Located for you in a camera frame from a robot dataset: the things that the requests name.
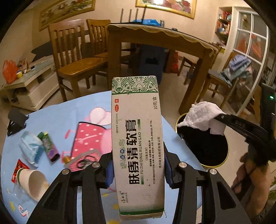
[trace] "crumpled white cloth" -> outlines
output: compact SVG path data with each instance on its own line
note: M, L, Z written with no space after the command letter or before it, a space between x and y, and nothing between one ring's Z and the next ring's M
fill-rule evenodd
M216 104L210 102L200 102L192 104L184 121L177 127L188 126L201 131L207 131L211 128L210 133L213 135L224 135L226 125L214 119L219 114L225 114Z

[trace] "white paper cup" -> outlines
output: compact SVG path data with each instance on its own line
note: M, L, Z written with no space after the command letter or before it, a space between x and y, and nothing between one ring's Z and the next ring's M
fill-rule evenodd
M36 201L39 201L49 187L43 173L38 170L21 168L16 173L20 186Z

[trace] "red packet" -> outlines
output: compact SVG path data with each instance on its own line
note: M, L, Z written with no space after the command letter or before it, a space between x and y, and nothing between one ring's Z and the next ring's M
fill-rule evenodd
M15 183L15 179L16 179L16 173L20 168L24 168L24 169L30 169L26 164L22 163L22 161L20 159L18 159L16 167L14 169L14 173L12 175L12 182Z

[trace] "framed painting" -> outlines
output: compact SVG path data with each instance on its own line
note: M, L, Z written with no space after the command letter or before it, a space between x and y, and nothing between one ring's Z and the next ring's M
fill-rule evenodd
M197 0L136 0L136 7L159 9L194 19Z
M96 0L59 0L40 12L39 31L74 15L95 10Z

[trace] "blue tablecloth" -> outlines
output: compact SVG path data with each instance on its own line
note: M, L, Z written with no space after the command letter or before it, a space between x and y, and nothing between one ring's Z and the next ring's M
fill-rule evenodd
M106 111L111 110L111 92L101 92L88 96L84 96L78 99L70 100L58 105L49 106L45 109L33 112L30 114L29 119L26 121L26 128L19 133L16 133L10 137L6 137L1 164L1 185L4 204L14 220L18 224L25 224L34 210L37 202L31 199L29 196L24 195L18 198L19 195L14 193L14 183L11 181L14 168L17 160L21 159L26 165L28 162L22 155L19 148L19 141L24 131L30 131L34 134L39 134L41 131L47 131L54 144L56 145L60 154L69 154L74 141L74 134L69 134L67 139L65 135L68 130L76 130L78 122L86 121L90 112L95 107L102 107ZM192 167L198 170L204 170L199 161L193 155L193 153L186 146L185 142L175 133L169 123L162 117L163 126L163 140L166 144L168 151L176 153L181 161L190 164ZM55 163L51 163L46 156L46 153L42 154L42 157L38 163L38 170L41 171L47 178L49 183L57 177L60 171L64 169L64 163L59 159ZM108 224L119 224L119 210L116 192L114 192L115 184L111 185L111 190L101 190L102 204L105 213L105 218ZM81 197L78 195L78 223L82 223L82 211L81 211ZM197 207L201 206L201 189L197 191ZM174 211L176 207L178 196L178 190L170 189L169 185L165 183L165 214L162 218L127 221L126 223L167 223L171 224L174 217Z

